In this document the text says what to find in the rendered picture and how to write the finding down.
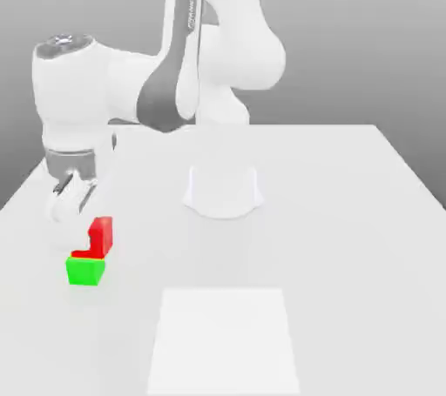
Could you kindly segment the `small green cube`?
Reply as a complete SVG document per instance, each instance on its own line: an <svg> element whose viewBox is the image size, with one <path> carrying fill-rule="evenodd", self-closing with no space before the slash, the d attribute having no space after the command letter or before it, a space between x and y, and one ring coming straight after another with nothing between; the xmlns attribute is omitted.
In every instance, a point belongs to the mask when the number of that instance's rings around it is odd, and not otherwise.
<svg viewBox="0 0 446 396"><path fill-rule="evenodd" d="M105 261L98 258L68 257L65 266L70 285L97 286L105 272Z"/></svg>

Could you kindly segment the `small red cube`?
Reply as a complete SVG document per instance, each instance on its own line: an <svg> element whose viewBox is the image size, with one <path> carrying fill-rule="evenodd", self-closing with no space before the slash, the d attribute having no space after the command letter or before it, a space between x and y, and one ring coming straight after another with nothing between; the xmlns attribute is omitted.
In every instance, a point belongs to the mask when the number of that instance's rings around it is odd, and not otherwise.
<svg viewBox="0 0 446 396"><path fill-rule="evenodd" d="M104 259L113 245L112 217L94 218L88 230L90 245L88 250L71 252L73 258Z"/></svg>

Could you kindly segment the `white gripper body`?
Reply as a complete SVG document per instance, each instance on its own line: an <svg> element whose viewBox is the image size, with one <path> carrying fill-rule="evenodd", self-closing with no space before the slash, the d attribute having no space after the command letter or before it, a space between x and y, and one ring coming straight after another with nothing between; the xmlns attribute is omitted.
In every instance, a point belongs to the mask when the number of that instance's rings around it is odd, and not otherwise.
<svg viewBox="0 0 446 396"><path fill-rule="evenodd" d="M68 170L48 197L48 218L62 223L78 217L97 186L96 178L82 179L79 171Z"/></svg>

